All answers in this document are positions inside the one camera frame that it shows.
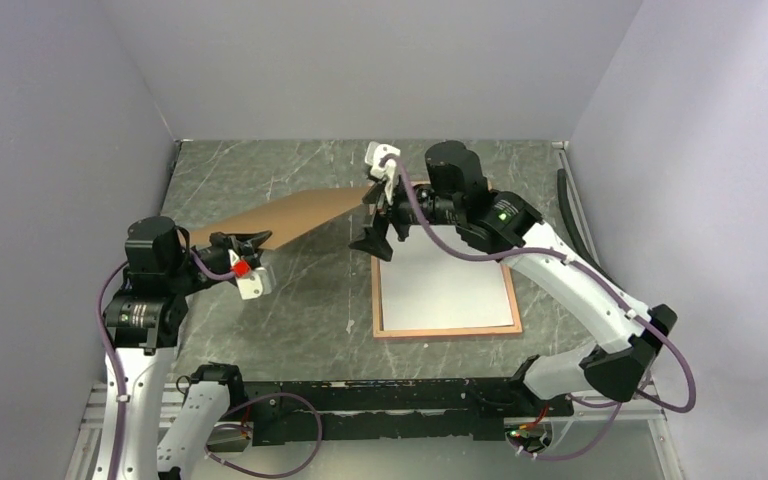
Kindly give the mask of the brown backing board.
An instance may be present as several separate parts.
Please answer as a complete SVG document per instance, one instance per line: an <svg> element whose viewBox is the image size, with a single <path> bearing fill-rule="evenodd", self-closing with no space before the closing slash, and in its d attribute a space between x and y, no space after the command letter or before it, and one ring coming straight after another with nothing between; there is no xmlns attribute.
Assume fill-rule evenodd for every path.
<svg viewBox="0 0 768 480"><path fill-rule="evenodd" d="M262 245L276 250L335 217L360 206L370 186L311 189L270 201L190 231L191 243L208 245L213 233L253 234L271 231Z"/></svg>

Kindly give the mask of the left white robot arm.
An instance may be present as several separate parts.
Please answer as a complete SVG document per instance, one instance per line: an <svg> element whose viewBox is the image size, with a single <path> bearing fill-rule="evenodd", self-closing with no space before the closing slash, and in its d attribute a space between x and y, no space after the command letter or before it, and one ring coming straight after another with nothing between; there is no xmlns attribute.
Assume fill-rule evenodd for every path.
<svg viewBox="0 0 768 480"><path fill-rule="evenodd" d="M166 216L133 223L125 241L120 288L97 303L106 354L106 403L95 479L186 479L219 419L232 420L248 399L237 366L204 364L190 377L181 411L160 426L167 376L174 363L187 298L223 283L244 300L269 293L261 262L269 230L213 232L204 248Z"/></svg>

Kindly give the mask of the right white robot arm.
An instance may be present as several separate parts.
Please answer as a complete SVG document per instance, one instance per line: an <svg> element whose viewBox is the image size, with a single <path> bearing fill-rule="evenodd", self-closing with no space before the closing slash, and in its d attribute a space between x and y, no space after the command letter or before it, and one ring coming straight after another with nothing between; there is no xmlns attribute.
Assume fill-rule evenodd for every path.
<svg viewBox="0 0 768 480"><path fill-rule="evenodd" d="M548 400L595 390L615 402L641 394L641 383L677 321L667 305L634 299L564 242L541 213L518 194L491 187L479 156L448 140L424 155L425 184L412 184L400 150L368 145L366 173L372 185L363 197L370 212L350 248L389 262L390 231L407 240L414 226L454 228L471 253L429 237L465 261L496 261L539 285L587 329L594 343L585 349L533 356L512 377L510 401L524 415Z"/></svg>

